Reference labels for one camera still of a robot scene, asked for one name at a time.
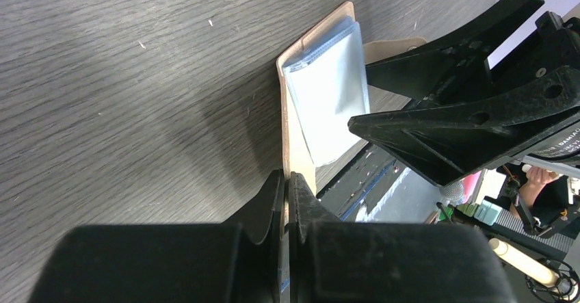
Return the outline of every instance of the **pink object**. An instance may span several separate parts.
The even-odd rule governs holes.
[[[475,186],[477,184],[477,180],[479,180],[479,176],[482,174],[482,171],[479,171],[477,173],[468,175],[466,177],[463,178],[462,182],[463,182],[463,188],[464,188],[464,201],[466,202],[471,195],[473,195],[473,190],[475,190]]]

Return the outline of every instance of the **person's hand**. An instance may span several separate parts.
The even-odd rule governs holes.
[[[541,186],[547,185],[558,178],[555,176],[554,172],[549,172],[543,168],[539,168],[538,166],[530,168],[529,171],[526,172],[526,177],[529,183]]]

